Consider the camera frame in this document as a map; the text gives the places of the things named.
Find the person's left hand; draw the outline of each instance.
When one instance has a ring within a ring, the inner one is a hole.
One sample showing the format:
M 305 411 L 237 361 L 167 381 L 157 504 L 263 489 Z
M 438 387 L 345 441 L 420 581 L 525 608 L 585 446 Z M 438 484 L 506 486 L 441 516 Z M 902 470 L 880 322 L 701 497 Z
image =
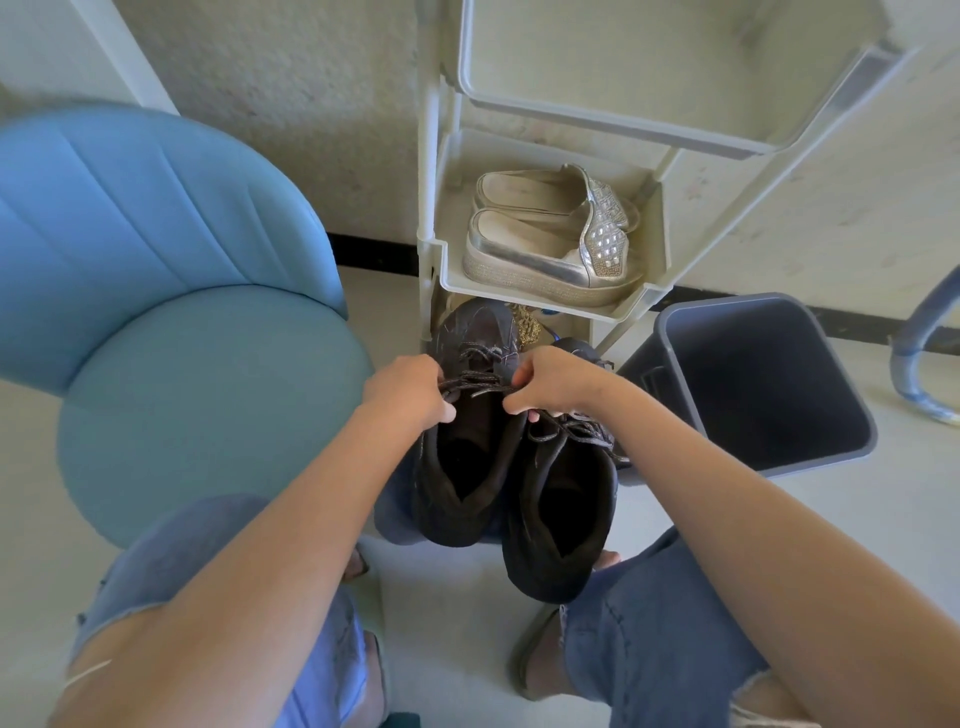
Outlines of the person's left hand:
M 440 365 L 427 354 L 398 356 L 367 379 L 363 401 L 382 407 L 388 416 L 414 418 L 423 432 L 437 423 L 453 422 L 457 414 L 440 394 L 443 376 Z

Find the chair seat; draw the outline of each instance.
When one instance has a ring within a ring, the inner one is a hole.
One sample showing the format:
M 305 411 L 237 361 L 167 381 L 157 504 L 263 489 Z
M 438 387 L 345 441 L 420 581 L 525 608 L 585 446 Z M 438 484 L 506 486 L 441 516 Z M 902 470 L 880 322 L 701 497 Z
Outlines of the chair seat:
M 199 497 L 273 497 L 337 434 L 371 372 L 346 322 L 304 296 L 182 296 L 120 329 L 70 385 L 64 484 L 117 546 Z

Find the person's right arm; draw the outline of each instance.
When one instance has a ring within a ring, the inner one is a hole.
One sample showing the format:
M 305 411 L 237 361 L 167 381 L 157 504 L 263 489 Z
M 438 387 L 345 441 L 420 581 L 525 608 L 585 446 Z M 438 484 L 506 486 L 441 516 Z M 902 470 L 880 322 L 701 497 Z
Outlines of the person's right arm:
M 906 580 L 627 379 L 533 350 L 504 400 L 608 427 L 710 584 L 825 726 L 960 726 L 960 627 Z

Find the shoe rack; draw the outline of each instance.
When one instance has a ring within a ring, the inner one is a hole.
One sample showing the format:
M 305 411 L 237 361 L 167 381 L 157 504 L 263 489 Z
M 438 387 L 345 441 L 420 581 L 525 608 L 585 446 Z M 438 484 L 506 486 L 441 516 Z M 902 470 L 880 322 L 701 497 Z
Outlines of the shoe rack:
M 417 0 L 416 8 L 424 342 L 438 305 L 482 296 L 547 309 L 552 328 L 605 352 L 907 56 L 881 0 Z M 642 169 L 464 129 L 465 97 L 669 149 L 656 169 Z M 680 256 L 670 250 L 664 186 L 687 149 L 769 162 Z M 630 255 L 645 273 L 636 289 L 616 305 L 578 308 L 468 279 L 477 178 L 565 162 L 639 208 Z

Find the blue chair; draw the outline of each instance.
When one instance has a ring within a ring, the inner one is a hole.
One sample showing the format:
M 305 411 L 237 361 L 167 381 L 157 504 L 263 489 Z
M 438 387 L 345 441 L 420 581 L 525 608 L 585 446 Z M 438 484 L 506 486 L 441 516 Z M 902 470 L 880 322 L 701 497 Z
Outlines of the blue chair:
M 346 318 L 316 213 L 236 139 L 117 106 L 0 128 L 0 376 L 63 397 L 64 484 L 117 546 L 289 483 L 372 372 Z

